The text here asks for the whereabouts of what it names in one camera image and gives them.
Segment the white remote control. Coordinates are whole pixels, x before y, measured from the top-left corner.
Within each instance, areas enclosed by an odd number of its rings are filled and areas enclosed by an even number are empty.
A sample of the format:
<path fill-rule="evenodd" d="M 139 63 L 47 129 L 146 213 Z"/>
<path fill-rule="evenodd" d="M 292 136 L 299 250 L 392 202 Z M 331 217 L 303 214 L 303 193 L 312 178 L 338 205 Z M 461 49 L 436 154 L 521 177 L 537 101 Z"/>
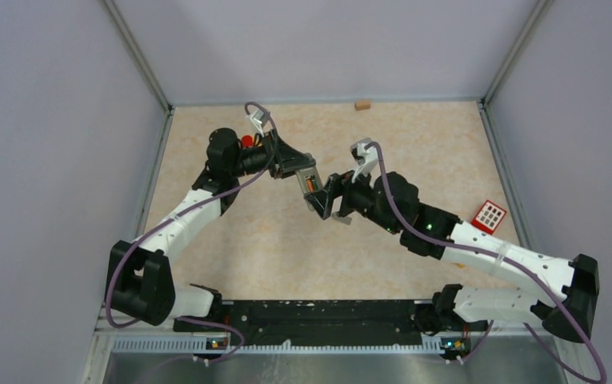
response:
<path fill-rule="evenodd" d="M 310 211 L 314 211 L 313 206 L 306 199 L 306 195 L 322 188 L 322 181 L 316 166 L 310 166 L 304 169 L 296 170 L 295 176 L 301 188 L 304 201 Z"/>

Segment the small grey battery lid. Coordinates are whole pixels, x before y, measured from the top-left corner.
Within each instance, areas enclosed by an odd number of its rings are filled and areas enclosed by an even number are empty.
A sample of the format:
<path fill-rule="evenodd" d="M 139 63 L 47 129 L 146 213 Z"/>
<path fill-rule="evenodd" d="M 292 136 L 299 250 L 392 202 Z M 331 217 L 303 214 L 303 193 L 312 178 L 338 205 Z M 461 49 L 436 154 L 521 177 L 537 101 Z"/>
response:
<path fill-rule="evenodd" d="M 352 223 L 352 218 L 348 216 L 341 216 L 339 212 L 333 212 L 331 218 L 336 222 L 349 226 Z"/>

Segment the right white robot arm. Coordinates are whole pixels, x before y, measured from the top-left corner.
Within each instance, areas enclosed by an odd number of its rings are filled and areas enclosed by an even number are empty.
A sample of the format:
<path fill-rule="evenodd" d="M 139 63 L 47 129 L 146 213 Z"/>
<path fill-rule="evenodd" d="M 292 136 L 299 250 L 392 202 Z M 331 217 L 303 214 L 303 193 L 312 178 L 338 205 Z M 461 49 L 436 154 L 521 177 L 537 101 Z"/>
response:
<path fill-rule="evenodd" d="M 435 317 L 447 330 L 464 322 L 531 322 L 569 342 L 590 338 L 599 295 L 598 262 L 586 254 L 572 259 L 540 254 L 494 237 L 457 215 L 420 202 L 418 188 L 395 172 L 381 178 L 332 174 L 320 186 L 302 182 L 304 199 L 322 219 L 358 213 L 391 234 L 409 252 L 459 263 L 514 284 L 485 290 L 459 284 L 434 296 Z"/>

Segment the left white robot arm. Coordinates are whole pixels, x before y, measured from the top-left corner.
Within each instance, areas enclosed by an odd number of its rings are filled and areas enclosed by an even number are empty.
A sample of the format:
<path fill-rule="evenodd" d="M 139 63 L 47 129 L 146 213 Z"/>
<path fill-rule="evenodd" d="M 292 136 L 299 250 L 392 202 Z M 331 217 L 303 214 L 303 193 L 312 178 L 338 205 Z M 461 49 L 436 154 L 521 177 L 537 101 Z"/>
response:
<path fill-rule="evenodd" d="M 315 166 L 311 154 L 283 142 L 276 130 L 257 134 L 258 144 L 244 146 L 231 128 L 209 136 L 206 162 L 183 200 L 150 231 L 135 240 L 116 242 L 110 251 L 105 311 L 108 323 L 124 327 L 115 313 L 159 326 L 169 317 L 189 316 L 203 330 L 222 323 L 223 310 L 214 303 L 216 290 L 174 283 L 171 265 L 199 232 L 220 218 L 234 203 L 244 185 L 264 173 L 281 179 Z"/>

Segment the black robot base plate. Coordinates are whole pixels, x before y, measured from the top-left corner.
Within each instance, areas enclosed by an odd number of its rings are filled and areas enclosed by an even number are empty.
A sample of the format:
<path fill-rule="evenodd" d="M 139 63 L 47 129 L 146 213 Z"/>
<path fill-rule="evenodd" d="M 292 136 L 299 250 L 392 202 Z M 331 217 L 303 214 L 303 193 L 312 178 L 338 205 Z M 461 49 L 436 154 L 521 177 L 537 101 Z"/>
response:
<path fill-rule="evenodd" d="M 428 301 L 235 300 L 213 305 L 203 325 L 174 321 L 176 332 L 203 332 L 212 322 L 231 326 L 246 346 L 418 346 L 441 332 L 484 331 L 485 320 L 466 323 L 438 313 Z"/>

